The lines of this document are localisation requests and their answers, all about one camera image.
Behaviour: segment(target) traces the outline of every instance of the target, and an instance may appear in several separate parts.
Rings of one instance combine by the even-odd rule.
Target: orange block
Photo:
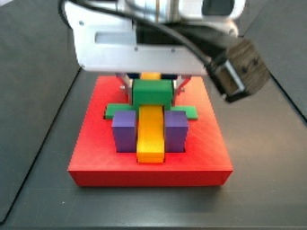
[[[160,105],[139,107],[136,157],[139,163],[164,162],[164,121]]]

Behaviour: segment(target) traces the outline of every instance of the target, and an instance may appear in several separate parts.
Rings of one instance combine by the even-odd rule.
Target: dark gray tabletop
[[[47,2],[43,0],[31,1],[29,4],[29,0],[16,0],[17,8],[11,7],[9,11],[7,9],[0,10],[0,13],[8,12],[11,15],[15,15],[13,12],[17,9],[27,13],[21,6],[31,6],[37,9],[36,6],[40,5],[44,11],[48,7],[53,8],[55,6],[55,1],[51,3],[48,1],[49,4],[45,4]],[[243,16],[247,20],[240,26],[246,31],[250,28],[247,36],[254,38],[256,46],[260,46],[266,61],[272,66],[271,70],[274,71],[275,78],[280,79],[279,84],[284,86],[284,89],[282,91],[275,81],[271,81],[256,96],[234,104],[227,104],[220,99],[210,80],[206,79],[208,94],[235,169],[226,185],[204,188],[79,188],[75,185],[67,173],[67,166],[99,74],[85,72],[79,74],[53,122],[53,117],[76,71],[76,58],[72,56],[73,50],[67,49],[67,47],[60,49],[61,45],[67,45],[67,43],[63,43],[63,40],[67,40],[67,33],[59,32],[59,40],[52,38],[45,40],[48,43],[53,42],[53,47],[59,47],[59,50],[49,50],[53,54],[53,59],[49,59],[48,62],[41,61],[40,68],[29,68],[28,66],[28,77],[31,76],[31,78],[27,78],[29,79],[28,81],[19,75],[5,78],[4,73],[7,74],[7,72],[1,72],[0,80],[5,84],[0,85],[0,93],[12,90],[4,85],[8,85],[15,79],[25,85],[25,87],[20,87],[16,84],[21,90],[16,91],[16,94],[11,94],[11,96],[16,95],[16,102],[24,102],[19,106],[16,104],[16,114],[11,113],[11,119],[15,121],[5,123],[5,130],[19,131],[20,136],[15,143],[9,141],[9,132],[5,134],[4,129],[0,130],[0,133],[3,132],[1,137],[5,137],[5,141],[3,138],[0,141],[19,151],[0,152],[13,153],[13,155],[5,155],[9,157],[3,159],[24,165],[20,168],[5,167],[5,161],[0,159],[0,165],[3,165],[0,172],[9,172],[7,174],[1,173],[0,178],[3,176],[3,181],[15,185],[15,192],[9,192],[11,190],[7,189],[13,187],[4,187],[3,183],[0,185],[0,195],[4,197],[8,194],[8,204],[11,204],[15,198],[17,188],[41,147],[44,135],[53,124],[16,203],[5,222],[0,225],[1,229],[73,229],[80,227],[108,229],[111,227],[141,228],[143,226],[172,228],[207,227],[207,229],[236,229],[238,227],[252,229],[260,227],[264,229],[307,228],[307,128],[303,117],[284,95],[284,92],[290,92],[291,99],[296,100],[294,101],[300,104],[300,108],[304,108],[303,106],[307,102],[304,100],[304,91],[302,90],[307,82],[302,74],[304,65],[295,66],[295,54],[298,53],[298,47],[304,44],[303,37],[296,36],[296,41],[291,42],[291,45],[295,45],[295,49],[287,49],[288,53],[291,53],[288,58],[292,61],[291,68],[287,68],[283,62],[275,61],[278,54],[284,57],[283,50],[278,46],[278,34],[282,32],[283,35],[287,35],[279,43],[282,44],[280,46],[287,48],[290,48],[287,40],[295,38],[295,35],[288,36],[278,27],[276,17],[283,18],[284,21],[279,20],[280,22],[292,20],[288,24],[292,30],[294,27],[291,26],[294,25],[296,25],[296,28],[302,28],[300,24],[295,24],[295,20],[302,22],[300,16],[304,15],[302,13],[304,9],[300,5],[304,5],[304,2],[303,0],[247,2],[250,10],[252,11],[256,8],[258,12],[247,13]],[[291,14],[283,14],[287,11],[287,7],[288,9],[291,8]],[[56,25],[59,17],[53,14],[55,12],[49,11],[49,13],[39,13],[37,15],[41,18],[45,15],[51,15],[53,25]],[[27,13],[27,16],[35,20],[31,13]],[[3,18],[1,26],[1,24],[7,23],[7,19],[3,14],[0,14],[0,17]],[[24,34],[27,36],[31,35],[29,28],[35,27],[25,28]],[[259,33],[260,31],[267,31],[267,34],[275,37],[264,39],[262,33]],[[271,49],[267,45],[267,42],[271,40],[274,47],[278,49]],[[71,63],[69,68],[61,65],[64,57],[68,63]],[[298,74],[295,76],[299,77],[291,76],[288,78],[290,72],[284,69],[290,72],[296,71],[295,73]],[[60,74],[53,75],[53,78],[48,78],[48,73],[53,71]],[[296,86],[287,88],[290,87],[288,82],[292,85],[296,84],[300,90],[295,91]],[[24,97],[19,101],[23,93],[27,93],[31,97]],[[0,117],[5,116],[5,118],[9,118],[7,115],[8,110],[3,110],[3,108],[5,107],[1,107]],[[37,116],[37,112],[41,115],[40,120],[33,119]],[[23,129],[17,129],[19,124],[25,124],[29,128],[24,125]],[[27,145],[31,146],[31,150],[27,151],[27,157],[20,158],[24,155],[23,150]],[[23,161],[13,161],[12,159],[15,158],[23,159]],[[8,208],[9,206],[5,209],[0,207],[0,211],[5,214]]]
[[[0,223],[79,70],[56,2],[0,7]]]
[[[207,80],[235,168],[224,186],[79,188],[65,169],[95,81],[77,77],[5,227],[307,226],[307,129],[274,82],[228,105]]]

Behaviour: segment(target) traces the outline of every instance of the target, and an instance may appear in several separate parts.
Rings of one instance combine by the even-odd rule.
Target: red block
[[[195,105],[199,119],[190,120],[186,153],[166,154],[163,164],[139,164],[136,154],[117,154],[112,121],[103,119],[108,103],[125,103],[115,77],[99,78],[79,133],[68,171],[79,186],[214,186],[232,172],[223,137],[200,77],[192,78],[176,105]]]

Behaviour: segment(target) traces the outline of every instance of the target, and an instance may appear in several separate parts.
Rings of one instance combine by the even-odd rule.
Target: building blocks
[[[112,135],[117,153],[136,152],[136,112],[116,111],[112,118]]]
[[[152,72],[144,72],[140,74],[139,78],[143,80],[160,80],[162,74],[160,73],[152,73]]]
[[[172,81],[148,81],[135,79],[132,88],[132,105],[137,110],[140,105],[163,105],[166,110],[171,109]]]
[[[104,118],[112,119],[116,111],[132,111],[133,107],[127,103],[109,103],[104,112]]]
[[[196,107],[188,105],[176,105],[171,107],[171,111],[184,111],[187,119],[198,119]]]
[[[188,132],[188,120],[184,111],[164,112],[166,152],[183,153]]]
[[[97,79],[68,172],[77,186],[216,186],[232,172],[219,124],[202,79],[194,78],[178,103],[198,108],[188,120],[184,154],[164,154],[163,164],[140,164],[136,154],[117,154],[112,121],[101,118],[109,103],[128,103],[116,77]]]
[[[136,158],[139,163],[164,162],[164,122],[160,105],[139,107]]]

